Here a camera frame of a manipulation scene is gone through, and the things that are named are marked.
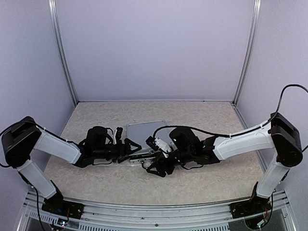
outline beige table surface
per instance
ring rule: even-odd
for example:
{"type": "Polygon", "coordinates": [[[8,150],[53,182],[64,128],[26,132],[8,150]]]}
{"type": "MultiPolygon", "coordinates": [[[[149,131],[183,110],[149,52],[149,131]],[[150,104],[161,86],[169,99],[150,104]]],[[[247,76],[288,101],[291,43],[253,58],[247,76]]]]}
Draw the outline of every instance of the beige table surface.
{"type": "MultiPolygon", "coordinates": [[[[229,103],[79,103],[62,137],[79,142],[88,129],[103,126],[123,127],[124,138],[127,124],[157,120],[226,134],[243,129],[229,103]]],[[[206,137],[196,134],[200,140],[206,137]]],[[[66,197],[127,205],[188,205],[250,196],[255,182],[263,175],[255,153],[190,171],[176,167],[165,178],[127,162],[78,168],[54,156],[45,173],[66,197]]]]}

